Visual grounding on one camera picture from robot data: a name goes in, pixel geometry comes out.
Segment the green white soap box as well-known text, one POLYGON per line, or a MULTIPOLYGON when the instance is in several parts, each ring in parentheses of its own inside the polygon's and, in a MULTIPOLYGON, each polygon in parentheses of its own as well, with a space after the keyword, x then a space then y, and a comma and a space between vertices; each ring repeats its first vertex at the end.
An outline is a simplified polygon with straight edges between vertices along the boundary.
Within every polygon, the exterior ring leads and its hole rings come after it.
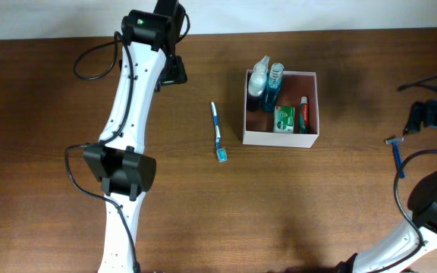
POLYGON ((294 132, 295 108, 291 106, 277 105, 274 110, 274 133, 294 132))

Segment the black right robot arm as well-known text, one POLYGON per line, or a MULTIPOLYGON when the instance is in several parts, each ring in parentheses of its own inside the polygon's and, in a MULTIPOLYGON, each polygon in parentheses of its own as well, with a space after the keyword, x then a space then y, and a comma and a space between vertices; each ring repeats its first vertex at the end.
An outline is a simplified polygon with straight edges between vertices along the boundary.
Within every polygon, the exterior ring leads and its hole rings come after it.
MULTIPOLYGON (((412 87, 430 89, 437 93, 437 85, 429 85, 425 78, 399 86, 403 91, 412 87)), ((403 135, 419 133, 422 127, 437 129, 437 100, 415 102, 403 130, 403 135)), ((336 272, 407 272, 410 265, 427 253, 437 249, 437 171, 420 180, 411 192, 407 205, 399 197, 399 181, 405 177, 404 169, 416 157, 437 155, 437 149, 425 149, 402 158, 400 139, 390 138, 396 164, 393 195, 403 220, 388 236, 371 249, 353 254, 347 261, 335 266, 336 272)))

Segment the blue mouthwash bottle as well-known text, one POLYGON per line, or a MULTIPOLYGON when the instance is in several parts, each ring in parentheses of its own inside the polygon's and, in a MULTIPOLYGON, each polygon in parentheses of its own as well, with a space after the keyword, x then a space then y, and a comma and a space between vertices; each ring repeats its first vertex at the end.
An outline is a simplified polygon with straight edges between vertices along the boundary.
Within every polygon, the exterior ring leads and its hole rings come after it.
POLYGON ((264 112, 270 113, 275 109, 282 87, 284 69, 281 63, 274 63, 271 66, 261 101, 261 108, 264 112))

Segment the green white toothpaste tube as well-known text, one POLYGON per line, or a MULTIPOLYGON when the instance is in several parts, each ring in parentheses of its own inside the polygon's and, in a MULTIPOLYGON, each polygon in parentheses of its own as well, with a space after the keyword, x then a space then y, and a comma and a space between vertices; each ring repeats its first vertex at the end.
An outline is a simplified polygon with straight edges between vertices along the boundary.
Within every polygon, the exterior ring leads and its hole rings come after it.
POLYGON ((299 133, 309 133, 309 104, 306 96, 303 96, 300 101, 299 133))

